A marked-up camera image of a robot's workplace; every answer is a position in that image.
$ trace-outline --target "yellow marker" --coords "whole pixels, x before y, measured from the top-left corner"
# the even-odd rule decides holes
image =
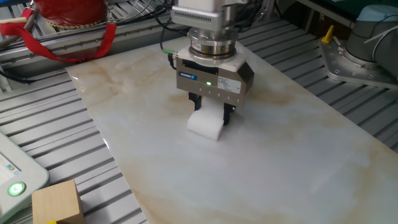
[[[335,27],[332,25],[332,26],[330,26],[330,28],[329,28],[329,31],[328,31],[328,33],[326,34],[326,36],[324,36],[323,38],[322,38],[322,42],[323,43],[325,43],[325,44],[329,44],[330,43],[330,37],[331,37],[331,35],[333,34],[333,29],[334,29]]]

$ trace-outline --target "green light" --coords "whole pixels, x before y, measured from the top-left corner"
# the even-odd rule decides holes
[[[11,196],[18,196],[22,193],[24,193],[26,189],[26,184],[23,182],[16,182],[11,184],[11,186],[8,188],[8,194]]]

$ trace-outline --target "robotic arm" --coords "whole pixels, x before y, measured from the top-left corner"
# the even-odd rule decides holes
[[[203,97],[224,103],[224,125],[243,106],[254,80],[246,56],[235,49],[237,5],[248,2],[252,0],[179,0],[171,12],[174,23],[192,27],[191,44],[177,53],[177,88],[189,92],[195,111]]]

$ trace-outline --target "white table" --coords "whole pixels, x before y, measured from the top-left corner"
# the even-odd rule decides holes
[[[398,155],[238,50],[254,87],[218,142],[158,45],[67,69],[149,223],[396,223]]]

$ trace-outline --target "green panel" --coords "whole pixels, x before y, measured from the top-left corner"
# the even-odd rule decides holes
[[[339,7],[340,9],[349,12],[355,16],[359,16],[362,9],[368,5],[372,4],[384,4],[388,6],[398,7],[398,0],[345,0],[340,2],[334,2],[332,0],[324,0],[327,3],[330,3],[334,6]]]

